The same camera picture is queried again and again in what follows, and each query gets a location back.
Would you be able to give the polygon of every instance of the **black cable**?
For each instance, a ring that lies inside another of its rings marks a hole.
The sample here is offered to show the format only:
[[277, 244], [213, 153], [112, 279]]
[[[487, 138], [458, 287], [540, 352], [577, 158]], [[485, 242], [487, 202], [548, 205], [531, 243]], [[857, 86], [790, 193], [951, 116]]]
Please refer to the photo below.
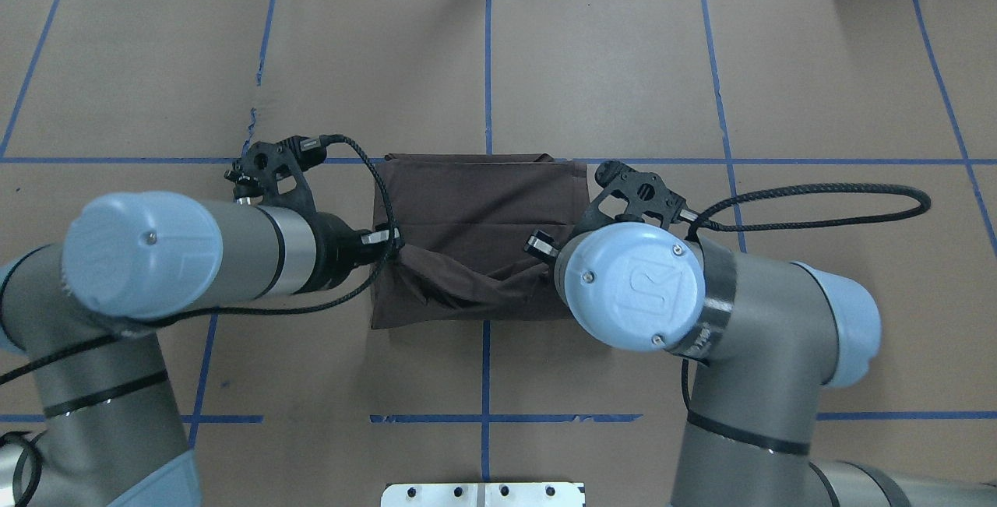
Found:
[[21, 492], [21, 497], [14, 500], [14, 507], [27, 507], [32, 498], [35, 497], [35, 492], [38, 491], [38, 484], [42, 481], [42, 453], [39, 452], [35, 443], [24, 438], [25, 435], [27, 433], [22, 431], [11, 431], [0, 435], [0, 447], [7, 443], [13, 443], [31, 456], [31, 478], [28, 480], [28, 485], [24, 487], [24, 491]]
[[[829, 219], [829, 220], [804, 220], [804, 222], [791, 222], [791, 223], [764, 223], [764, 224], [719, 224], [712, 220], [710, 217], [716, 215], [724, 209], [730, 208], [730, 206], [736, 206], [738, 204], [743, 204], [744, 202], [755, 202], [761, 201], [761, 199], [776, 199], [776, 198], [787, 198], [791, 195], [808, 195], [808, 194], [887, 194], [887, 195], [904, 195], [904, 197], [914, 199], [918, 202], [918, 206], [915, 208], [907, 209], [907, 211], [901, 211], [897, 213], [882, 213], [882, 215], [862, 215], [856, 217], [843, 217], [843, 219]], [[720, 231], [721, 233], [748, 233], [748, 231], [787, 231], [787, 230], [798, 230], [798, 229], [820, 229], [821, 227], [840, 227], [844, 224], [871, 224], [871, 223], [888, 223], [891, 220], [902, 220], [909, 219], [909, 217], [917, 217], [922, 213], [926, 213], [932, 208], [932, 198], [929, 198], [925, 192], [918, 190], [918, 188], [909, 187], [909, 185], [894, 185], [894, 184], [802, 184], [802, 185], [786, 185], [783, 188], [771, 188], [770, 190], [761, 190], [758, 192], [748, 192], [748, 194], [737, 195], [734, 198], [723, 199], [723, 201], [716, 202], [712, 206], [706, 209], [706, 211], [699, 213], [699, 216], [689, 224], [689, 232], [686, 235], [687, 240], [695, 241], [697, 238], [697, 231], [701, 227], [712, 231]]]
[[19, 366], [10, 372], [5, 372], [4, 375], [0, 375], [0, 386], [4, 386], [4, 384], [16, 378], [28, 375], [29, 372], [43, 368], [43, 366], [54, 364], [56, 361], [61, 361], [76, 354], [82, 354], [84, 351], [96, 350], [98, 347], [103, 347], [115, 341], [118, 341], [118, 338], [115, 336], [95, 337], [93, 340], [82, 341], [82, 343], [70, 345], [70, 347], [58, 350], [53, 354], [45, 355], [45, 357], [39, 357], [35, 361], [29, 362], [29, 364]]
[[250, 308], [249, 306], [215, 306], [215, 308], [199, 308], [196, 311], [179, 312], [177, 315], [167, 316], [167, 318], [156, 320], [156, 322], [144, 322], [146, 326], [150, 327], [164, 327], [171, 326], [174, 323], [179, 322], [179, 320], [192, 319], [195, 316], [203, 315], [254, 315], [254, 316], [277, 316], [277, 315], [309, 315], [311, 312], [327, 311], [333, 306], [338, 306], [344, 304], [344, 302], [355, 298], [356, 295], [363, 293], [367, 287], [370, 287], [380, 276], [381, 270], [387, 265], [388, 258], [391, 258], [392, 249], [395, 247], [395, 230], [398, 227], [398, 223], [395, 221], [395, 211], [391, 206], [391, 198], [388, 196], [388, 188], [384, 183], [384, 179], [381, 178], [381, 174], [377, 172], [374, 163], [371, 162], [370, 157], [367, 153], [357, 145], [357, 142], [346, 137], [345, 135], [323, 135], [320, 137], [322, 140], [322, 145], [333, 145], [337, 143], [343, 143], [349, 145], [351, 149], [363, 160], [364, 165], [367, 170], [370, 171], [371, 176], [374, 177], [374, 183], [377, 184], [377, 189], [381, 192], [381, 199], [384, 202], [384, 211], [388, 219], [388, 241], [385, 243], [384, 252], [381, 252], [380, 258], [374, 269], [371, 270], [367, 279], [364, 283], [360, 283], [360, 286], [356, 287], [355, 290], [350, 291], [350, 293], [343, 295], [343, 297], [335, 298], [333, 301], [324, 302], [321, 305], [311, 305], [311, 306], [297, 306], [296, 308]]
[[682, 359], [682, 403], [689, 408], [689, 359]]

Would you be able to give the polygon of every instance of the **metal bracket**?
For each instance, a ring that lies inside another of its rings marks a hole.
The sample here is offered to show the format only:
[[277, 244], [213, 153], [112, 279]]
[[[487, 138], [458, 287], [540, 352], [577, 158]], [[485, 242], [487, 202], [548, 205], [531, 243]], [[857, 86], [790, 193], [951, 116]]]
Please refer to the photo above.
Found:
[[394, 484], [381, 507], [584, 507], [585, 484]]

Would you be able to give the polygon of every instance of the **folded cloth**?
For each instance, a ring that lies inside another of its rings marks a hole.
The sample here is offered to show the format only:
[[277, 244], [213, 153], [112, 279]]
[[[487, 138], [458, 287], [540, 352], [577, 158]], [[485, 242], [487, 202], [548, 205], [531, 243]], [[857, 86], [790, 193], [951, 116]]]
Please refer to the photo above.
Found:
[[[435, 319], [569, 319], [535, 229], [563, 243], [588, 206], [585, 163], [549, 155], [393, 155], [377, 165], [405, 247], [374, 283], [372, 329]], [[386, 222], [375, 192], [374, 224]]]

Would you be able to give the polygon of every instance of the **white bracket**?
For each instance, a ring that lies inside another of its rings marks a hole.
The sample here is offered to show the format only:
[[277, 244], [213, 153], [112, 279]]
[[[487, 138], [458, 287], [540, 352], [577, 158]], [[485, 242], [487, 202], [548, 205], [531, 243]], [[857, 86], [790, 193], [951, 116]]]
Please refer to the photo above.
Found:
[[585, 507], [585, 484], [394, 484], [381, 507]]

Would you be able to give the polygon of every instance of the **dark brown fabric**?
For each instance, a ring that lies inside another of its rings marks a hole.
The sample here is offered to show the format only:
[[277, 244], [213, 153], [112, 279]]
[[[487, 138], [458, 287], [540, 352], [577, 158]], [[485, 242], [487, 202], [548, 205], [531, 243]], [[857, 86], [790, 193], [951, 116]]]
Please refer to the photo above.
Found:
[[[388, 155], [405, 248], [374, 283], [373, 329], [435, 319], [568, 319], [534, 229], [564, 241], [588, 206], [587, 167], [549, 155]], [[374, 224], [384, 223], [375, 195]]]

